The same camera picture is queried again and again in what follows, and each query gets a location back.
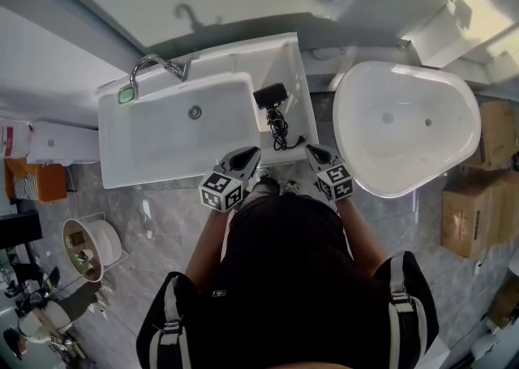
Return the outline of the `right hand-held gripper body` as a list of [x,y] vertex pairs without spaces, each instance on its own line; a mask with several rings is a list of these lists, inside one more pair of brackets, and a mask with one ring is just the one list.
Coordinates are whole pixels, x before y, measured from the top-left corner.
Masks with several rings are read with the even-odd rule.
[[331,155],[317,154],[315,160],[314,172],[320,190],[330,200],[343,200],[353,194],[353,178],[336,150],[333,149]]

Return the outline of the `black hair dryer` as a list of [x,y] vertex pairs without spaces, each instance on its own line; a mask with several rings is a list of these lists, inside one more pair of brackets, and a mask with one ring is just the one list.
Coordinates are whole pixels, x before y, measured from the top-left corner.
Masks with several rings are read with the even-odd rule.
[[296,148],[306,142],[304,135],[300,135],[298,140],[289,145],[287,141],[289,125],[284,115],[280,111],[281,104],[287,99],[288,92],[281,83],[261,88],[253,94],[259,109],[264,109],[267,124],[273,138],[273,149],[275,151],[285,151]]

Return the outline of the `white ceramic bathroom sink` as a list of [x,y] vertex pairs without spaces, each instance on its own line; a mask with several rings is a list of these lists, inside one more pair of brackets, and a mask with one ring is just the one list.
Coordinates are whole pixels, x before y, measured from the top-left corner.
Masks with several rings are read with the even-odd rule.
[[[190,178],[206,174],[228,152],[249,146],[261,150],[264,166],[305,157],[318,142],[307,78],[295,33],[266,36],[204,49],[185,56],[191,62],[181,82],[159,65],[137,75],[139,97],[118,103],[126,78],[97,91],[101,172],[105,188]],[[281,83],[288,92],[281,112],[287,141],[306,142],[273,149],[266,114],[254,92]]]

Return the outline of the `person's right forearm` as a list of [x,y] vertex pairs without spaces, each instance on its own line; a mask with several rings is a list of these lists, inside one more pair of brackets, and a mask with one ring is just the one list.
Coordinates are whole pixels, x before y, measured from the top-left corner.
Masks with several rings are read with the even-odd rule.
[[354,262],[369,277],[388,259],[372,228],[350,197],[335,202]]

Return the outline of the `person's left forearm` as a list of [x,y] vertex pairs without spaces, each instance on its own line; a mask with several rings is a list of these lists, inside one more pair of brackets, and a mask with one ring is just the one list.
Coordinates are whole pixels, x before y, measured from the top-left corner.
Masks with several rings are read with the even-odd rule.
[[221,262],[228,220],[229,212],[211,211],[188,262],[185,275],[199,292],[205,289]]

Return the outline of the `white bathtub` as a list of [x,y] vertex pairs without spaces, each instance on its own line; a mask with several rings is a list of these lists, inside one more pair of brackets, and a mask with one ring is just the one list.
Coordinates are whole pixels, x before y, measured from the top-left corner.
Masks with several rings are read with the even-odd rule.
[[365,191],[398,198],[472,156],[482,122],[458,75],[390,62],[352,66],[337,85],[333,130]]

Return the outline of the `person's black shirt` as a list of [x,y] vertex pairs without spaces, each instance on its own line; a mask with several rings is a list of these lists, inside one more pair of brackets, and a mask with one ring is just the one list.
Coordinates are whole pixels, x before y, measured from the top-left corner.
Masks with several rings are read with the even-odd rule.
[[229,215],[221,262],[199,292],[167,275],[139,331],[142,369],[415,369],[439,333],[414,254],[372,277],[337,206],[258,198]]

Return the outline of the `white round waste bin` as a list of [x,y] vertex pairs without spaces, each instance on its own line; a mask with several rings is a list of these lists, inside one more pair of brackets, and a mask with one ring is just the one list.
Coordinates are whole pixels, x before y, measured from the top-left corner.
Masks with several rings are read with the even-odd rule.
[[[73,247],[68,235],[75,232],[84,234],[85,243]],[[67,219],[62,227],[62,242],[72,268],[90,282],[101,281],[106,271],[129,256],[122,248],[118,233],[105,219],[103,212]],[[96,261],[94,269],[86,270],[77,264],[75,254],[84,249],[93,250]]]

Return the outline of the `chrome faucet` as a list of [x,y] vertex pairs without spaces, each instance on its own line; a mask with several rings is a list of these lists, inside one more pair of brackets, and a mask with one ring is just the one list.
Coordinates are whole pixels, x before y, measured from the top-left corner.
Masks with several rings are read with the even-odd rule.
[[176,76],[181,82],[187,81],[189,71],[191,68],[190,61],[187,61],[183,64],[178,64],[175,62],[171,62],[169,60],[165,60],[157,54],[149,54],[149,55],[142,57],[137,62],[137,64],[135,65],[135,67],[133,68],[133,70],[131,71],[130,76],[129,76],[129,83],[130,83],[131,88],[133,89],[135,98],[139,97],[139,85],[136,80],[138,72],[140,69],[144,68],[145,66],[147,66],[150,63],[158,64],[165,71],[169,72],[171,75]]

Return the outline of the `small potted plant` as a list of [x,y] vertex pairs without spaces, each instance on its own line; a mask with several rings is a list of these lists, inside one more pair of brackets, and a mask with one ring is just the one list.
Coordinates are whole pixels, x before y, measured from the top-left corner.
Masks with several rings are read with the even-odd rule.
[[94,269],[96,267],[95,255],[93,250],[84,249],[75,254],[77,264],[86,269]]

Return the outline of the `white toilet tank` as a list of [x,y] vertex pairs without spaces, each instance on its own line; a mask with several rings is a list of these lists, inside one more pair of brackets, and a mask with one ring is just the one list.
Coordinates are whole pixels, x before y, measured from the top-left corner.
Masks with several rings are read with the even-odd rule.
[[93,164],[101,161],[98,131],[51,122],[35,122],[28,164]]

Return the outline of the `small cardboard box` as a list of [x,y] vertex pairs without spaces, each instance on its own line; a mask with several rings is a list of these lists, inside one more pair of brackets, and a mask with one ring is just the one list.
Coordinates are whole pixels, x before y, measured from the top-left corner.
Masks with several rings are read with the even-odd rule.
[[519,151],[519,134],[513,106],[508,101],[490,101],[479,106],[482,132],[479,145],[464,166],[492,171],[505,169]]

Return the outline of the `white carton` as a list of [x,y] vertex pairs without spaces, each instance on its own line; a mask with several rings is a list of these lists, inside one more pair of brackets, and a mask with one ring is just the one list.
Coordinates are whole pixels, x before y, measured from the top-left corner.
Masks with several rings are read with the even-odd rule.
[[519,78],[519,22],[488,0],[449,0],[410,41],[422,66],[482,86]]

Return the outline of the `black furniture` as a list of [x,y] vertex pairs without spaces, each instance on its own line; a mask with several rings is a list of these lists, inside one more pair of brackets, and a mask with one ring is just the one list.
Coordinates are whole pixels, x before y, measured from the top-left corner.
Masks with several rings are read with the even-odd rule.
[[0,216],[0,250],[42,239],[36,211]]

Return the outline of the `white bag with red label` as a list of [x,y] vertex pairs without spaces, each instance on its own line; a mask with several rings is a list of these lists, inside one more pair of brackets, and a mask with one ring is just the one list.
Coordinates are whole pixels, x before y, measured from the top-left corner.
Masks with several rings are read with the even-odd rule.
[[31,140],[31,124],[0,120],[0,158],[25,158],[29,153]]

